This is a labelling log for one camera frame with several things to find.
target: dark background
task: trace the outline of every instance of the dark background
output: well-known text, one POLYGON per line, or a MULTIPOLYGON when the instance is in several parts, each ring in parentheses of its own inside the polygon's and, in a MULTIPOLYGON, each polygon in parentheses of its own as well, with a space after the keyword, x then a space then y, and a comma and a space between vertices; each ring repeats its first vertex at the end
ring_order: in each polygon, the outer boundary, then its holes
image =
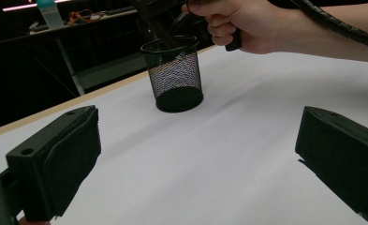
MULTIPOLYGON (((290 1, 271 2, 282 8, 295 7, 290 1)), ((312 2, 317 6, 331 6, 368 1, 312 2)), ((34 21, 44 23, 40 12, 35 7, 14 12, 4 12, 2 8, 24 4, 29 3, 24 0, 0 0, 0 127, 79 95, 55 38, 63 43, 75 71, 137 53, 142 44, 154 38, 143 32, 147 30, 146 26, 136 14, 112 22, 86 24, 82 28, 71 29, 72 32, 57 33, 54 37, 22 38, 28 37, 28 27, 34 21)), ((72 11, 91 9, 98 12, 129 6, 129 0, 77 0, 58 4, 58 9, 63 20, 67 20, 68 13, 72 11)), ((166 24, 171 24, 179 13, 179 7, 172 8, 166 15, 166 24)), ((185 22, 178 35, 197 36, 200 40, 198 47, 202 49, 212 45, 206 26, 202 18, 195 17, 185 22)))

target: black device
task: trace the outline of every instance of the black device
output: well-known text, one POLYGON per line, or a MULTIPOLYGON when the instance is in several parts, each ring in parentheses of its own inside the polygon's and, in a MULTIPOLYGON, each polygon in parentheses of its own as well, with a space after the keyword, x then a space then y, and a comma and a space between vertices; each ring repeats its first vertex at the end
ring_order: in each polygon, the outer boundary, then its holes
POLYGON ((301 162, 368 221, 368 128, 341 114, 305 107, 295 147, 301 162))
POLYGON ((7 153, 0 173, 0 225, 49 221, 67 210, 101 153, 98 109, 66 112, 7 153))

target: white table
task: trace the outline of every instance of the white table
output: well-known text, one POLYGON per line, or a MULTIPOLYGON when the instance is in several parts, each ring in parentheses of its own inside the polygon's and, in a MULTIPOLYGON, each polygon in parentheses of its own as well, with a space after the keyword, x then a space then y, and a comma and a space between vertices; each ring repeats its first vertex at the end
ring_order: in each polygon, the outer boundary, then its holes
POLYGON ((368 224, 294 151, 304 106, 368 127, 368 63, 215 47, 199 64, 197 108, 159 111, 142 74, 1 133, 0 172, 61 113, 96 105, 102 154, 53 225, 368 224))

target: pencil holder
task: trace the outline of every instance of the pencil holder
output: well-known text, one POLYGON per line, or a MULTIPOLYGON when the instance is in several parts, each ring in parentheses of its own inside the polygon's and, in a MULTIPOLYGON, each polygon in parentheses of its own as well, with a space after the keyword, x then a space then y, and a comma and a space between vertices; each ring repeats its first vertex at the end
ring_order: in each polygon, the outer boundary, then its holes
POLYGON ((158 39, 141 46, 145 56, 156 107, 166 113, 180 113, 203 100, 197 45, 193 36, 176 36, 181 47, 168 49, 158 39))

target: hand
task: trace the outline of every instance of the hand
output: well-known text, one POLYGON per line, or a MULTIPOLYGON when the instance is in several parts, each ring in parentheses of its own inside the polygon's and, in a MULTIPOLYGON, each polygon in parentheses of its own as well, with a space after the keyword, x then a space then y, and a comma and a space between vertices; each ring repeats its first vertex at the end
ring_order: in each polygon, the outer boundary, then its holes
MULTIPOLYGON (((343 22, 368 31, 368 4, 324 8, 343 22)), ((227 45, 241 30, 248 53, 305 53, 368 62, 368 47, 333 32, 299 9, 276 7, 268 0, 189 0, 183 11, 204 16, 216 45, 227 45)))
POLYGON ((51 225, 50 222, 29 222, 25 217, 22 217, 20 221, 18 221, 19 225, 51 225))
POLYGON ((267 0, 190 0, 182 10, 205 17, 216 45, 229 44, 239 28, 241 50, 248 53, 275 51, 274 45, 279 43, 275 26, 286 11, 267 0))

